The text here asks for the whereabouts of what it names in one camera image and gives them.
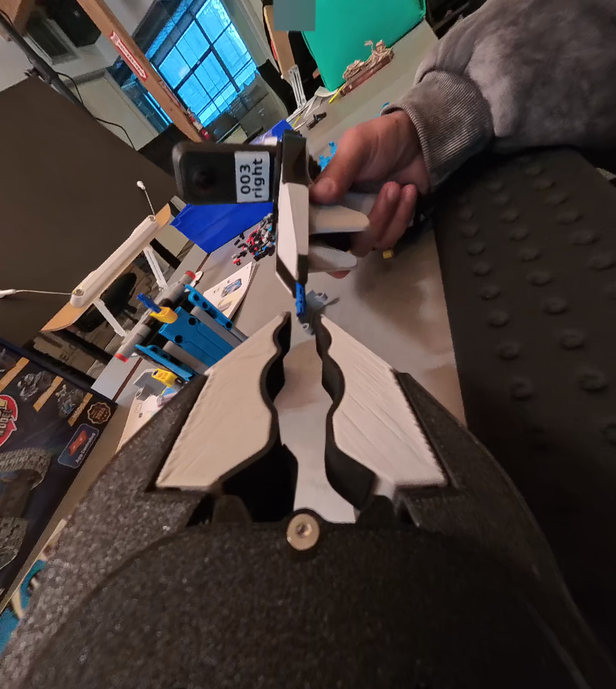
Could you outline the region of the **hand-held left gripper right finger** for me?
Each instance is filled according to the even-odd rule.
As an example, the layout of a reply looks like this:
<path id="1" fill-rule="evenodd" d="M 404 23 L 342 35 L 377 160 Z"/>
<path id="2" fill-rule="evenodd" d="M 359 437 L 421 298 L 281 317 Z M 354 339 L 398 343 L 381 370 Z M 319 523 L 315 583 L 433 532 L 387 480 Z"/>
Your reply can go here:
<path id="1" fill-rule="evenodd" d="M 324 466 L 330 486 L 355 511 L 375 495 L 439 488 L 448 476 L 394 370 L 326 316 L 315 321 L 326 415 Z"/>

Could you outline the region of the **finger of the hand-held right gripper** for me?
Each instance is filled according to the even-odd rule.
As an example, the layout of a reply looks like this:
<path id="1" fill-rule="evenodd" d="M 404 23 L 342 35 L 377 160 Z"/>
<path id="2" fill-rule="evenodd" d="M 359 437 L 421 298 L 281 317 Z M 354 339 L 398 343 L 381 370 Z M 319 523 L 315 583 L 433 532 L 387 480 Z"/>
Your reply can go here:
<path id="1" fill-rule="evenodd" d="M 298 183 L 280 183 L 278 189 L 276 274 L 295 297 L 295 282 L 306 286 L 309 268 L 309 191 Z"/>

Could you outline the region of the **small grey brick connector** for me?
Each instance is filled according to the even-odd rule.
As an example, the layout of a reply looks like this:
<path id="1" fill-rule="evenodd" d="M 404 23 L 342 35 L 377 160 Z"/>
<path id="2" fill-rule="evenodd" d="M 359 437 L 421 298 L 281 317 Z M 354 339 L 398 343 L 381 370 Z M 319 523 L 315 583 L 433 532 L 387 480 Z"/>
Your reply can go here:
<path id="1" fill-rule="evenodd" d="M 301 324 L 303 332 L 307 336 L 314 335 L 314 325 L 319 315 L 322 315 L 325 310 L 339 302 L 339 297 L 329 297 L 324 292 L 316 292 L 311 290 L 308 292 L 303 301 L 297 306 L 297 319 Z"/>

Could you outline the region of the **person's right forearm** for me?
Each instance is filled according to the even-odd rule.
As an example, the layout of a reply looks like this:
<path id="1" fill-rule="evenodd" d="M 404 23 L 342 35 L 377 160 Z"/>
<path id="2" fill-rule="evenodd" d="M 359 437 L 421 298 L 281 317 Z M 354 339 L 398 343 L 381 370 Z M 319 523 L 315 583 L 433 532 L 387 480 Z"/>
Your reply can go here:
<path id="1" fill-rule="evenodd" d="M 616 1 L 487 1 L 420 63 L 403 112 L 437 187 L 468 159 L 575 147 L 616 159 Z"/>

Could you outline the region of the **pile of small brick parts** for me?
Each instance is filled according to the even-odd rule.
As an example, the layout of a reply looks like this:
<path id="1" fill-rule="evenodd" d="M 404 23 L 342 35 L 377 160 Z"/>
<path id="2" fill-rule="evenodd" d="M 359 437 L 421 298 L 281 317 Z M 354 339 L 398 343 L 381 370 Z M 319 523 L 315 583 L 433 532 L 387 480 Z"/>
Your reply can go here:
<path id="1" fill-rule="evenodd" d="M 258 262 L 266 256 L 271 256 L 276 250 L 276 241 L 277 232 L 273 215 L 267 214 L 234 240 L 235 253 L 231 257 L 232 263 L 240 266 L 246 257 Z"/>

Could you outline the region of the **blue plastic bin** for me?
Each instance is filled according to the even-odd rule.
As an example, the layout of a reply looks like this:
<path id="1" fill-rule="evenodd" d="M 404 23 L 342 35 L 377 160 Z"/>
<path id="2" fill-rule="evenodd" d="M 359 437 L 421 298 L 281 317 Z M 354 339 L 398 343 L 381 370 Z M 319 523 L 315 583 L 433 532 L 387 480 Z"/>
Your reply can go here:
<path id="1" fill-rule="evenodd" d="M 273 212 L 272 202 L 193 205 L 188 204 L 171 225 L 189 241 L 210 254 Z"/>

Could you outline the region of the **blue black brick model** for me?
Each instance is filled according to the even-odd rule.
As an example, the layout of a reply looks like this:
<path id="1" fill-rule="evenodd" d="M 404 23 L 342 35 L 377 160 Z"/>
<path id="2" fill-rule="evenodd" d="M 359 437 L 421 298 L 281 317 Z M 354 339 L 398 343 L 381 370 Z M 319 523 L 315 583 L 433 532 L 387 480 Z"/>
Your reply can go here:
<path id="1" fill-rule="evenodd" d="M 202 272 L 186 271 L 157 297 L 138 294 L 144 314 L 127 332 L 114 359 L 140 357 L 185 380 L 202 375 L 246 336 L 203 297 Z"/>

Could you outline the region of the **large gridded window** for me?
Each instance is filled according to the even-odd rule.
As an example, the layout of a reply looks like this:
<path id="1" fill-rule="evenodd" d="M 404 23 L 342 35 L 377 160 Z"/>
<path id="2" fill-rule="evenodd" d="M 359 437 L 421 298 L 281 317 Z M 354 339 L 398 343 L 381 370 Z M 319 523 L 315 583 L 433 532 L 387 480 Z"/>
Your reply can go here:
<path id="1" fill-rule="evenodd" d="M 257 74 L 222 1 L 159 1 L 165 13 L 145 56 L 174 96 L 208 126 Z"/>

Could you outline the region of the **wooden beam red label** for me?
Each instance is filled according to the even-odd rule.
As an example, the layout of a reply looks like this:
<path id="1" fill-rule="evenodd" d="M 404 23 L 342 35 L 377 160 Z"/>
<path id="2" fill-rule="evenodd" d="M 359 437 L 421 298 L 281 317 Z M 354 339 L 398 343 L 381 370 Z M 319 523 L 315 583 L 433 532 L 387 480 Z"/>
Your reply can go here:
<path id="1" fill-rule="evenodd" d="M 171 122 L 191 141 L 203 142 L 203 127 L 174 96 L 109 6 L 104 1 L 78 3 Z"/>

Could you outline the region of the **wooden ship model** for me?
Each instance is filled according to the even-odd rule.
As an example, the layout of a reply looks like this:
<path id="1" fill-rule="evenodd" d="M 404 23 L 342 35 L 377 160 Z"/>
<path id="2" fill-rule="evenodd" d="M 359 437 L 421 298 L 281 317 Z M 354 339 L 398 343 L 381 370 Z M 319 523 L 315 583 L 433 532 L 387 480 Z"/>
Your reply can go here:
<path id="1" fill-rule="evenodd" d="M 344 84 L 339 89 L 339 94 L 344 97 L 354 91 L 375 73 L 387 66 L 394 58 L 393 48 L 388 47 L 384 41 L 374 43 L 372 40 L 364 42 L 364 46 L 371 51 L 365 60 L 356 59 L 349 64 L 343 72 Z"/>

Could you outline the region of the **dark brown partition board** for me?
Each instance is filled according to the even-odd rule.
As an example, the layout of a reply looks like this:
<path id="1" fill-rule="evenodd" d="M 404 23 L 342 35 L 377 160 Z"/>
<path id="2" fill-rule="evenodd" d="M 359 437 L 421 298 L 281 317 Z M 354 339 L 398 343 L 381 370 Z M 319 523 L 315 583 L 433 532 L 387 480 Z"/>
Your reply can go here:
<path id="1" fill-rule="evenodd" d="M 175 179 L 44 82 L 0 92 L 0 289 L 70 293 L 150 213 Z M 68 297 L 0 299 L 0 338 L 18 347 Z"/>

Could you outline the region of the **black perforated wrist rest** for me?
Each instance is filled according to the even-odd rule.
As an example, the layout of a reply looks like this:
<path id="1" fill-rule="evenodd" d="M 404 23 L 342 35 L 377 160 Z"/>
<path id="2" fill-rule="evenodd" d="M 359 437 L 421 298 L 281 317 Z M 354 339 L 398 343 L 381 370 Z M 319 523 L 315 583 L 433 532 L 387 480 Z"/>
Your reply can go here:
<path id="1" fill-rule="evenodd" d="M 616 185 L 568 149 L 480 154 L 437 201 L 467 426 L 616 665 Z"/>

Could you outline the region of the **green backdrop cloth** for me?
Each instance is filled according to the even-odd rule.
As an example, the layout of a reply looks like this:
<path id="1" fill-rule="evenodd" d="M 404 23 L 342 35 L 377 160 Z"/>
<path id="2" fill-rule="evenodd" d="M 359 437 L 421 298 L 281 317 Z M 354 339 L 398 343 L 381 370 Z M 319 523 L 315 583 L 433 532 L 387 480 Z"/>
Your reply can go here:
<path id="1" fill-rule="evenodd" d="M 371 54 L 366 42 L 392 47 L 425 17 L 425 1 L 316 1 L 315 29 L 303 32 L 324 87 L 337 90 L 343 73 Z"/>

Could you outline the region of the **dark blue toy box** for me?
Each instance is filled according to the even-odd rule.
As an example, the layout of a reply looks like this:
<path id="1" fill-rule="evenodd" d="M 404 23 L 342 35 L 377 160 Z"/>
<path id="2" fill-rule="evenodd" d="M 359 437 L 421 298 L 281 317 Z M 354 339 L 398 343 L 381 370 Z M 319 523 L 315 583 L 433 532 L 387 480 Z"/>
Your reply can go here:
<path id="1" fill-rule="evenodd" d="M 0 339 L 0 656 L 21 621 L 10 598 L 117 404 Z"/>

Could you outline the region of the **small wooden frame stand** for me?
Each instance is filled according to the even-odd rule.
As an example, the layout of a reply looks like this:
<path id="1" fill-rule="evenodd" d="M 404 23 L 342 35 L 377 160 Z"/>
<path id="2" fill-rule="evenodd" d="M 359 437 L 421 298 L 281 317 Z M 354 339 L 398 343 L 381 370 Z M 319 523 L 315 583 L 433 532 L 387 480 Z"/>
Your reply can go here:
<path id="1" fill-rule="evenodd" d="M 296 102 L 294 112 L 299 112 L 305 108 L 307 98 L 304 91 L 302 78 L 298 65 L 293 64 L 283 75 L 283 79 L 290 85 Z"/>

